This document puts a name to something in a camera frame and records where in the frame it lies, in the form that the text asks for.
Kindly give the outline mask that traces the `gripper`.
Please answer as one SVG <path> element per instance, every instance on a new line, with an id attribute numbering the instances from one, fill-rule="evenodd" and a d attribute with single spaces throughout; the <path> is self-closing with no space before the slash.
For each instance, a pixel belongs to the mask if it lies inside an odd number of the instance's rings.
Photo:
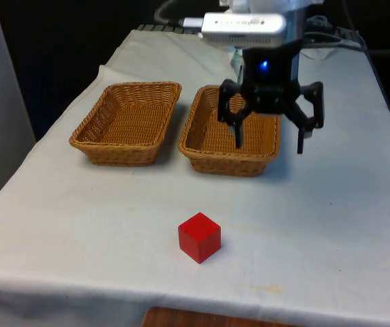
<path id="1" fill-rule="evenodd" d="M 324 126 L 323 83 L 301 86 L 293 60 L 299 54 L 303 40 L 277 48 L 245 48 L 243 50 L 243 80 L 241 86 L 225 79 L 219 87 L 217 121 L 229 126 L 235 135 L 235 147 L 243 145 L 243 122 L 250 114 L 245 104 L 238 112 L 230 109 L 230 100 L 239 94 L 250 110 L 258 114 L 284 114 L 298 129 L 297 153 L 303 153 L 303 143 L 314 129 Z M 308 117 L 297 104 L 299 96 L 313 105 Z"/>

